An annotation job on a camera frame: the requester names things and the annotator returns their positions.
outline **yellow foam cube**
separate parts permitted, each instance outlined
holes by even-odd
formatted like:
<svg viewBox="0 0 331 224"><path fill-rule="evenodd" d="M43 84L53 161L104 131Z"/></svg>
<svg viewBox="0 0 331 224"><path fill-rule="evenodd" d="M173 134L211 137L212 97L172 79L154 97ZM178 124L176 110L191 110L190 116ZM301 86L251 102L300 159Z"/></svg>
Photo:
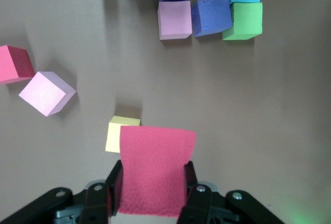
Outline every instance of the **yellow foam cube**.
<svg viewBox="0 0 331 224"><path fill-rule="evenodd" d="M140 126L140 120L121 116L114 116L108 125L106 152L120 153L119 135L121 126Z"/></svg>

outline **metal bolt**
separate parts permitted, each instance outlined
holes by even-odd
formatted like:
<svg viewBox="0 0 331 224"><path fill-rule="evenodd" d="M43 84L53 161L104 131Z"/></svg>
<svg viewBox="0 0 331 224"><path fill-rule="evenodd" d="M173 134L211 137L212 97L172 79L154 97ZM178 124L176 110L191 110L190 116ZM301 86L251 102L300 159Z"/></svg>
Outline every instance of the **metal bolt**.
<svg viewBox="0 0 331 224"><path fill-rule="evenodd" d="M94 187L94 190L95 191L98 191L98 190L101 190L101 189L102 189L102 186L101 185L97 185L97 186Z"/></svg>
<svg viewBox="0 0 331 224"><path fill-rule="evenodd" d="M197 186L197 191L199 191L199 192L205 192L206 191L206 188L203 185L198 185Z"/></svg>
<svg viewBox="0 0 331 224"><path fill-rule="evenodd" d="M243 198L242 194L240 194L239 192L233 193L232 197L236 200L241 200Z"/></svg>
<svg viewBox="0 0 331 224"><path fill-rule="evenodd" d="M56 197L62 197L62 196L64 196L66 193L63 191L63 190L61 190L61 191L59 191L58 193L56 193L55 194L55 196Z"/></svg>

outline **green foam cube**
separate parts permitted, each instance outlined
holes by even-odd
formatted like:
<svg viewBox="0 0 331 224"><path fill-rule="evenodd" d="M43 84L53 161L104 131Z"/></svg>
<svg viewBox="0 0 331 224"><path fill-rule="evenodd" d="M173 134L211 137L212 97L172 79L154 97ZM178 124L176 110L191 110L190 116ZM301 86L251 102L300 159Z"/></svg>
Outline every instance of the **green foam cube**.
<svg viewBox="0 0 331 224"><path fill-rule="evenodd" d="M233 27L223 31L223 40L250 39L262 34L262 3L231 5Z"/></svg>

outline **red foam cube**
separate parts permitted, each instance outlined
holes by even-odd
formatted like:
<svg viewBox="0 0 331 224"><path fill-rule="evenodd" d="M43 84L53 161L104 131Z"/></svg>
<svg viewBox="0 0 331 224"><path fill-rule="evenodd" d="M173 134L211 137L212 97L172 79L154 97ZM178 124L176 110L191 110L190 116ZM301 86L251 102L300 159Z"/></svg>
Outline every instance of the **red foam cube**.
<svg viewBox="0 0 331 224"><path fill-rule="evenodd" d="M31 79L35 75L25 49L0 47L0 84Z"/></svg>

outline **pink foam block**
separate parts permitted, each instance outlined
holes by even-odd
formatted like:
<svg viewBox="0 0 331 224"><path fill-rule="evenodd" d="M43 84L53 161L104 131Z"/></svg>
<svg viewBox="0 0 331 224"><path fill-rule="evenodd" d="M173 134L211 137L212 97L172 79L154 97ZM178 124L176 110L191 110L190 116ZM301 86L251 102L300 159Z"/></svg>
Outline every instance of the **pink foam block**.
<svg viewBox="0 0 331 224"><path fill-rule="evenodd" d="M25 49L0 47L0 84L30 79L35 75Z"/></svg>
<svg viewBox="0 0 331 224"><path fill-rule="evenodd" d="M54 72L39 71L19 96L45 116L59 112L76 93Z"/></svg>
<svg viewBox="0 0 331 224"><path fill-rule="evenodd" d="M186 39L192 34L190 1L159 2L157 15L160 40Z"/></svg>
<svg viewBox="0 0 331 224"><path fill-rule="evenodd" d="M195 132L122 126L123 185L119 211L178 217L186 203L184 165L192 156Z"/></svg>

